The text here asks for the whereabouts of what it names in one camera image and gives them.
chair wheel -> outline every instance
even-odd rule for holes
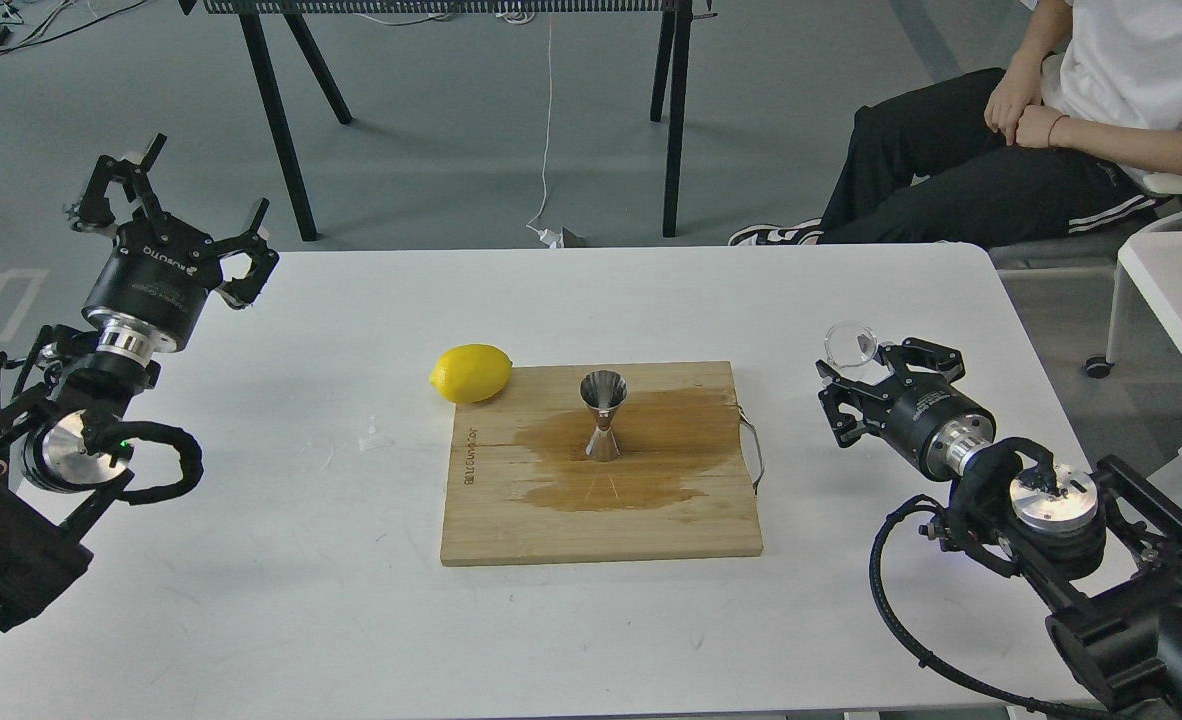
[[[1095,381],[1100,381],[1102,378],[1106,378],[1115,367],[1115,363],[1108,363],[1106,355],[1095,355],[1084,361],[1084,374]]]

black table leg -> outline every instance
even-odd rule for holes
[[[307,20],[296,14],[286,14],[284,20],[290,24],[290,32],[293,33],[294,40],[298,40],[298,47],[301,47],[303,56],[306,56],[307,65],[311,67],[311,72],[316,73],[316,80],[320,83],[320,90],[325,91],[325,97],[330,108],[335,110],[338,122],[349,127],[352,122],[352,115],[348,110],[348,103],[343,99],[343,95],[338,91],[338,83],[329,72],[325,56],[322,56],[320,47],[316,46],[316,38],[307,28]]]
[[[284,113],[284,100],[280,99],[275,70],[271,67],[271,53],[267,51],[262,20],[256,14],[242,14],[240,15],[240,28],[243,30],[245,45],[249,46],[253,76],[258,80],[258,92],[262,95],[262,109],[266,110],[267,124],[271,125],[271,138],[275,142],[277,155],[280,156],[280,169],[284,171],[284,183],[290,190],[290,202],[293,205],[293,214],[298,220],[298,232],[304,242],[312,242],[317,238],[316,219],[311,214],[306,183],[301,181],[298,151],[293,149],[290,119]]]
[[[663,119],[663,99],[667,97],[667,70],[675,41],[675,13],[663,13],[663,28],[658,35],[658,64],[654,65],[654,100],[649,106],[649,119]]]
[[[684,91],[688,86],[688,38],[693,26],[693,0],[683,0],[675,9],[675,50],[673,53],[673,105],[667,135],[667,190],[663,196],[663,236],[675,236],[678,210],[678,158],[684,144]]]

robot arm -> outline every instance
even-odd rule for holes
[[[901,346],[879,348],[875,359],[891,374],[873,385],[818,363],[827,382],[819,401],[834,441],[849,447],[862,434],[873,434],[924,478],[952,484],[947,506],[913,498],[876,538],[871,588],[898,640],[921,664],[948,679],[979,692],[994,689],[965,682],[966,675],[910,638],[888,609],[879,551],[894,524],[924,510],[933,520],[921,533],[937,539],[943,551],[966,552],[994,573],[1020,575],[1031,584],[1052,612],[1045,625],[1063,661],[1108,711],[1134,714],[1162,702],[1182,716],[1182,510],[1116,458],[1099,461],[1090,474],[1056,463],[1052,452],[1030,439],[995,441],[993,415],[952,387],[963,377],[959,351],[908,338]],[[1145,520],[1129,523],[1121,502]],[[1138,573],[1087,597],[1072,580],[1098,569],[1108,530],[1129,549]],[[1028,698],[995,698],[1033,705],[1024,702]]]
[[[112,502],[161,502],[197,486],[203,465],[195,439],[169,424],[125,421],[125,410],[155,387],[160,364],[152,356],[187,346],[208,293],[216,291],[234,309],[247,307],[279,260],[259,234],[265,199],[243,233],[221,241],[161,208],[147,173],[163,142],[157,136],[138,161],[103,155],[67,209],[73,229],[113,240],[82,311],[93,331],[44,327],[27,359],[14,363],[0,355],[0,372],[19,369],[9,403],[2,406],[0,397],[0,630],[34,618],[87,570],[93,556],[82,538]],[[128,222],[115,222],[106,196],[111,183],[123,186],[134,206]],[[220,261],[238,254],[248,257],[248,273],[225,279]],[[43,369],[43,381],[24,389],[35,368]],[[22,474],[35,486],[87,492],[60,524],[9,492],[9,448],[19,441]],[[129,489],[130,441],[173,447],[181,478]]]

chair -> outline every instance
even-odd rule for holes
[[[1148,195],[1171,200],[1162,205],[1162,210],[1169,210],[1162,218],[1152,222],[1126,219],[1084,236],[1059,236],[993,247],[989,255],[996,272],[1006,279],[1102,272],[1116,268],[1116,255],[1121,252],[1121,246],[1125,245],[1135,233],[1182,231],[1182,176],[1168,173],[1150,174],[1144,177],[1143,187]],[[1177,209],[1173,210],[1168,205],[1176,205]],[[1084,361],[1084,372],[1090,378],[1106,378],[1121,356],[1122,318],[1126,314],[1126,306],[1134,292],[1132,284],[1125,274],[1122,270],[1115,271],[1108,350],[1103,355],[1093,355]]]
[[[1168,215],[1168,218],[1155,220],[1154,223],[1149,223],[1141,232],[1182,232],[1182,210]],[[1116,367],[1116,361],[1121,357],[1122,338],[1125,336],[1125,318],[1136,296],[1138,296],[1138,291],[1134,287],[1129,273],[1117,266],[1115,287],[1112,287],[1111,294],[1111,324],[1108,327],[1108,350],[1104,355],[1093,355],[1089,359],[1085,359],[1084,372],[1090,378],[1106,378],[1111,374],[1111,369]]]
[[[1117,252],[1134,233],[1182,229],[1175,227],[1175,223],[1182,223],[1182,218],[1178,218],[1182,215],[1182,177],[1168,173],[1149,174],[1143,179],[1143,190],[1148,195],[1170,200],[1160,209],[1168,210],[1168,214],[1152,222],[1126,218],[1111,227],[1080,236],[993,247],[988,252],[992,264],[1002,278],[1083,274],[1112,268]]]

hand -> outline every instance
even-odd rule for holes
[[[1061,118],[1061,110],[1048,108],[1048,105],[1027,105],[1022,110],[1022,117],[1017,123],[1017,143],[1021,147],[1048,147],[1048,136],[1052,135],[1053,123]]]
[[[1034,67],[1013,64],[1004,72],[1004,78],[992,91],[987,109],[983,110],[983,119],[993,132],[1004,132],[1005,145],[1013,145],[1013,142],[1017,142],[1017,123],[1022,117],[1022,110],[1027,105],[1039,105],[1040,102],[1043,96],[1039,64]]]

